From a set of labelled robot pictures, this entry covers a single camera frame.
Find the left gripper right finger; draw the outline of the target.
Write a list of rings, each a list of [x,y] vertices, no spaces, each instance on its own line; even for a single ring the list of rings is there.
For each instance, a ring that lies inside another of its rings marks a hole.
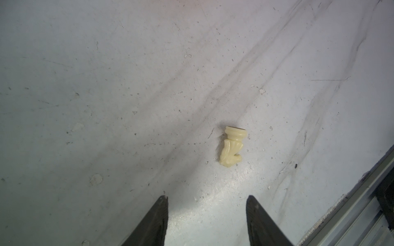
[[[293,246],[253,195],[246,202],[246,218],[251,246]]]

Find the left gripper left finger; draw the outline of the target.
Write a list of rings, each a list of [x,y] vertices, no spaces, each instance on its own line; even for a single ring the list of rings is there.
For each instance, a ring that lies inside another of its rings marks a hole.
[[[122,246],[164,246],[168,228],[168,197],[160,196]]]

